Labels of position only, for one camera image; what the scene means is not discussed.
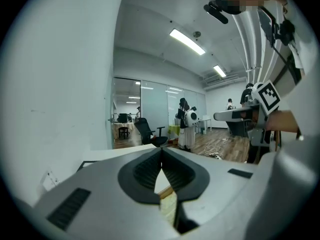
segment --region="office chair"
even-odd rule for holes
[[[151,139],[150,138],[151,134],[155,133],[156,131],[150,130],[147,119],[139,118],[137,122],[134,123],[134,125],[141,134],[141,141],[143,145],[153,144],[156,147],[160,147],[161,145],[165,144],[168,140],[167,137],[161,137],[161,131],[162,131],[162,128],[165,128],[164,126],[157,128],[159,129],[159,137],[156,137],[155,139]]]

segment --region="chair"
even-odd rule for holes
[[[162,131],[162,128],[165,128],[164,126],[157,128],[159,129],[159,137],[156,137],[155,139],[151,139],[150,138],[151,134],[155,133],[156,131],[150,130],[147,119],[138,118],[138,120],[134,123],[134,125],[141,134],[141,141],[143,145],[153,144],[156,147],[160,147],[161,145],[165,144],[168,140],[167,137],[161,137],[161,131]]]
[[[123,134],[124,139],[126,139],[126,137],[129,137],[129,128],[128,127],[120,127],[119,130],[119,138],[121,137],[121,135]]]

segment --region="wooden floor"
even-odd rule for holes
[[[137,129],[131,132],[127,139],[117,139],[114,143],[115,149],[130,148],[141,145],[141,136]],[[177,145],[168,144],[167,147],[177,148]],[[192,153],[200,156],[209,156],[209,153],[218,151],[219,156],[227,161],[243,163],[248,158],[249,139],[232,136],[227,129],[207,130],[207,134],[196,134],[195,145]]]

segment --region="ceiling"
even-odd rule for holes
[[[170,61],[196,73],[204,86],[220,77],[219,65],[227,76],[244,77],[246,61],[239,30],[229,14],[224,25],[207,14],[209,0],[122,0],[115,31],[115,45]],[[206,53],[198,55],[169,34],[178,29]],[[201,36],[193,37],[195,31]]]
[[[140,104],[139,99],[129,97],[140,97],[140,85],[136,84],[136,80],[115,78],[114,93],[117,103],[136,102]]]

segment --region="ceiling light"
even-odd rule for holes
[[[166,93],[171,93],[171,94],[178,94],[179,92],[175,92],[175,91],[170,91],[170,90],[166,90]]]
[[[153,90],[153,88],[151,88],[151,87],[145,87],[145,86],[141,86],[141,89],[149,89],[149,90]]]
[[[223,78],[226,77],[225,72],[223,72],[222,69],[221,69],[218,65],[214,66],[213,68],[215,69],[215,71],[217,71],[217,73],[218,73],[221,77],[223,77]]]
[[[169,89],[175,90],[175,91],[179,91],[179,92],[183,92],[183,90],[180,90],[180,89],[178,89],[178,88],[169,87]]]
[[[199,55],[202,55],[205,53],[205,51],[199,45],[197,45],[189,37],[185,36],[184,34],[182,34],[180,31],[178,31],[176,29],[172,30],[172,32],[170,33],[170,36],[172,36],[173,38],[184,43],[186,46],[190,47],[192,50],[194,50]]]

